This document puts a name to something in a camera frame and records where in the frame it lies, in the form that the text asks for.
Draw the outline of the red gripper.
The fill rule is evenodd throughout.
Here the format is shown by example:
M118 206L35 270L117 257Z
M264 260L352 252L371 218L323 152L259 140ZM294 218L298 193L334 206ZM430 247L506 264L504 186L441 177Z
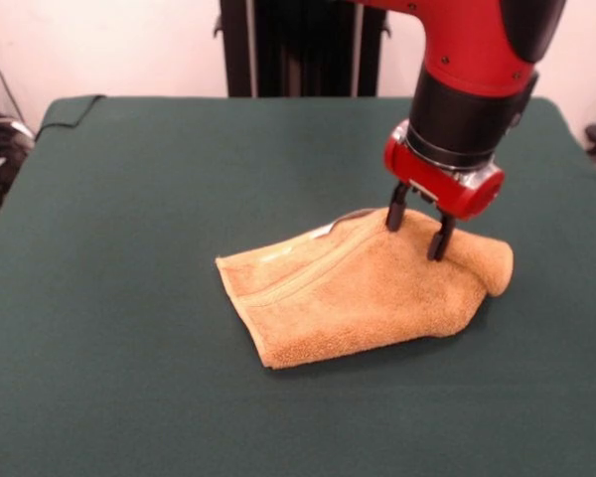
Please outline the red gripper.
M407 134L412 131L409 120L404 119L386 142L385 167L401 182L392 192L385 225L390 232L400 229L408 186L412 187L444 213L427 253L429 260L441 261L455 229L455 218L469 221L484 212L497 198L505 173L493 159L473 171L458 171L435 164L419 155L409 144Z

